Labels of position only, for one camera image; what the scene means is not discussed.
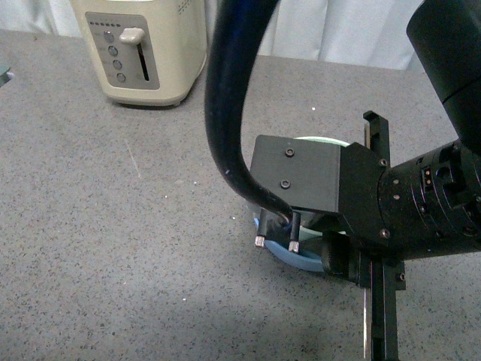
screw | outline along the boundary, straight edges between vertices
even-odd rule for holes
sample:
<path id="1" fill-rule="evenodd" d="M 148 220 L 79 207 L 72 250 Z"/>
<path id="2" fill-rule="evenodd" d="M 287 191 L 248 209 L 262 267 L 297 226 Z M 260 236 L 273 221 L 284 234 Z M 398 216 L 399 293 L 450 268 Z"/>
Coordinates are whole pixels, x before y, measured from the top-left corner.
<path id="1" fill-rule="evenodd" d="M 391 232 L 389 230 L 387 230 L 386 228 L 383 228 L 383 229 L 380 230 L 379 236 L 381 238 L 388 239 L 389 237 L 391 237 Z"/>
<path id="2" fill-rule="evenodd" d="M 293 157 L 293 156 L 294 156 L 294 150 L 293 150 L 292 148 L 287 148 L 287 149 L 286 149 L 286 156 L 287 156 L 288 158 Z"/>
<path id="3" fill-rule="evenodd" d="M 284 179 L 280 182 L 280 187 L 283 190 L 287 190 L 288 188 L 290 188 L 290 186 L 291 186 L 291 182 L 289 182 L 287 179 Z"/>

black hose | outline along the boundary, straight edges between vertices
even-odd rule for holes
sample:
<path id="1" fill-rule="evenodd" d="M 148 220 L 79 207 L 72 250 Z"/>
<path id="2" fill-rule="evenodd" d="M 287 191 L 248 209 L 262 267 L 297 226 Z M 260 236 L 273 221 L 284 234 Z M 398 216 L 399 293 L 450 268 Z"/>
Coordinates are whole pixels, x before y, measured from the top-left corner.
<path id="1" fill-rule="evenodd" d="M 207 70 L 205 127 L 210 152 L 227 184 L 247 201 L 292 221 L 292 208 L 250 174 L 241 152 L 249 78 L 278 0 L 228 0 L 217 14 Z"/>

gray countertop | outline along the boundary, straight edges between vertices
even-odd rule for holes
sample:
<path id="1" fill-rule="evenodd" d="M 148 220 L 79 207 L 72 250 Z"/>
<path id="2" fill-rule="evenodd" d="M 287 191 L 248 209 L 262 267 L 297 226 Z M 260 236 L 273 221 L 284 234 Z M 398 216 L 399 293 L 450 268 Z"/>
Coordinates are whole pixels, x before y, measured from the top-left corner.
<path id="1" fill-rule="evenodd" d="M 178 108 L 125 108 L 81 39 L 0 35 L 0 359 L 362 358 L 362 291 L 254 248 L 207 148 L 205 74 Z M 259 134 L 362 143 L 370 109 L 393 164 L 456 138 L 424 74 L 261 56 L 244 155 Z M 480 358 L 480 260 L 407 262 L 401 359 Z"/>

toaster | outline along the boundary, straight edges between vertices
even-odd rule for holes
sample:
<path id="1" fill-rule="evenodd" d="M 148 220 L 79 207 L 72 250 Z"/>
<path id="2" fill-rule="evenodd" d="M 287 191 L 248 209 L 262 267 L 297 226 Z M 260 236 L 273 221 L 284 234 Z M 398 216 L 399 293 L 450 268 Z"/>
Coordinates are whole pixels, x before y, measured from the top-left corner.
<path id="1" fill-rule="evenodd" d="M 207 54 L 204 0 L 71 0 L 106 96 L 179 105 Z"/>

